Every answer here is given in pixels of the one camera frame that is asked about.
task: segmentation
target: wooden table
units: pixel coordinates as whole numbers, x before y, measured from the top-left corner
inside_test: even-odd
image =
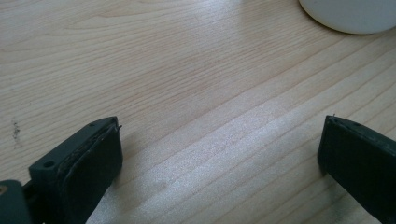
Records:
[[[290,0],[0,4],[0,179],[118,116],[89,223],[377,223],[317,165],[326,115],[396,139],[396,29],[346,35]]]

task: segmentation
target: dark green plastic object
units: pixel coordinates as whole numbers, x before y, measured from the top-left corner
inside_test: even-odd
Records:
[[[23,188],[0,181],[0,223],[85,223],[121,166],[117,118],[92,122],[31,165]]]
[[[367,212],[382,223],[396,223],[396,142],[359,123],[328,116],[318,163]]]

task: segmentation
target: small hole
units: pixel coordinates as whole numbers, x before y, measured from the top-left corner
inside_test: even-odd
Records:
[[[55,165],[55,161],[46,161],[43,166],[45,168],[50,168],[53,165]]]
[[[6,193],[7,190],[8,190],[7,186],[0,185],[0,195]]]

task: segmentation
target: wood grain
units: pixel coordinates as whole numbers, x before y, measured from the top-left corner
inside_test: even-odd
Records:
[[[395,43],[290,0],[1,2],[0,178],[118,116],[89,223],[377,223],[316,155],[329,114],[396,139]]]

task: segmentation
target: white mug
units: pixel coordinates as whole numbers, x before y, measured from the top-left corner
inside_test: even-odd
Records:
[[[396,0],[300,0],[316,21],[345,33],[368,35],[396,26]]]

